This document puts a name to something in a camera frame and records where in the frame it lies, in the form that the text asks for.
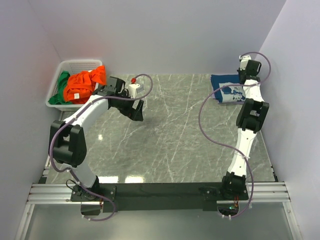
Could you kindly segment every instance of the blue and white cloth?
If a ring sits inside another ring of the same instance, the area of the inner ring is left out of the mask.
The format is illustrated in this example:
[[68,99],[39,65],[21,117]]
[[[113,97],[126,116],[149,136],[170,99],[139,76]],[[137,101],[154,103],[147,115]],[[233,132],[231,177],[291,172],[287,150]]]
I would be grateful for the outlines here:
[[[239,84],[239,76],[235,75],[211,75],[213,90],[229,84]],[[246,94],[242,86],[227,86],[214,94],[219,103],[242,103],[246,100]]]

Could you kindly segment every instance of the green cloth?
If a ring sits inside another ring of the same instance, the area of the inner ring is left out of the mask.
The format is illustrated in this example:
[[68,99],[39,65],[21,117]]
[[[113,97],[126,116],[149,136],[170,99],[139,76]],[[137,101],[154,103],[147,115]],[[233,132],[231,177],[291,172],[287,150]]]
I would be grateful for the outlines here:
[[64,99],[64,89],[67,86],[68,79],[70,77],[69,72],[63,71],[58,78],[57,82],[57,88],[58,88],[58,93],[54,96],[52,96],[49,99],[49,103],[52,105],[66,105],[66,104],[72,104],[70,101],[65,101]]

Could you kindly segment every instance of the folded cloth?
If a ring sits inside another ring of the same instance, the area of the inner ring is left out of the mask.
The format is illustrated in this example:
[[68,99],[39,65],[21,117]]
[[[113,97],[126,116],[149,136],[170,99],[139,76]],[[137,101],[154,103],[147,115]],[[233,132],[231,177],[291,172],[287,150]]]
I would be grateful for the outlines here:
[[69,77],[63,91],[63,98],[73,104],[85,104],[95,90],[96,83],[107,84],[105,66],[99,66],[90,72],[82,71]]
[[72,104],[70,101],[65,101],[64,99],[64,89],[67,86],[68,79],[70,77],[69,72],[63,71],[58,78],[57,81],[57,91],[58,93],[49,99],[49,103],[52,105],[65,105],[65,104]]
[[[239,84],[239,76],[236,75],[211,75],[213,90],[229,84]],[[242,86],[227,86],[216,93],[214,98],[219,103],[241,103],[246,99],[246,94]]]

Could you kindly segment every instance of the gray wall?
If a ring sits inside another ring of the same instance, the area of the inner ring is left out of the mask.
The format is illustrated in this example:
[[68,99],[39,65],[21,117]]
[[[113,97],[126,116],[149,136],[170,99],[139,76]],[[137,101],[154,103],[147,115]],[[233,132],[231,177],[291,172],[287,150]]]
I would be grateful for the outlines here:
[[0,239],[13,239],[41,176],[51,121],[45,97],[60,59],[25,0],[0,3]]
[[233,73],[285,0],[29,0],[62,59],[112,73]]
[[273,66],[262,132],[305,240],[320,235],[319,13],[317,0],[288,0],[260,50]]

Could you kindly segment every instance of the robotic arm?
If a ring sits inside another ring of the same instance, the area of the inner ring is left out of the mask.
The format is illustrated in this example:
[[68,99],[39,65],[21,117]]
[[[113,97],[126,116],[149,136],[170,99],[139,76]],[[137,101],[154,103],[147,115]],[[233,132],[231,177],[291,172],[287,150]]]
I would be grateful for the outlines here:
[[[265,102],[260,92],[260,78],[257,77],[261,68],[259,61],[251,60],[249,55],[240,57],[238,70],[240,84],[244,85],[245,102],[236,119],[238,126],[238,139],[236,148],[247,159],[257,132],[260,131],[265,121],[269,103]],[[244,157],[237,151],[234,152],[232,163],[222,179],[222,193],[231,198],[246,193],[247,164]]]
[[[102,86],[92,93],[92,96],[77,112],[70,117],[67,117],[63,121],[54,121],[50,128],[50,142],[53,139],[55,133],[65,123],[72,119],[75,121],[70,124],[61,134],[58,136],[54,143],[53,155],[55,160],[62,164],[65,168],[70,168],[76,174],[80,182],[93,192],[99,192],[99,179],[89,168],[85,157],[87,154],[87,147],[85,141],[85,133],[97,120],[97,118],[106,112],[111,107],[117,108],[121,114],[130,118],[133,121],[143,121],[142,109],[143,100],[139,100],[136,109],[133,108],[135,101],[127,101],[120,99],[100,99],[92,104],[92,102],[98,98],[106,96],[116,96],[124,99],[134,99],[138,93],[144,90],[143,85],[137,84],[135,79],[132,79],[132,84],[125,88],[125,81],[110,77],[108,79],[108,85]],[[77,118],[79,112],[88,107],[86,111]]]

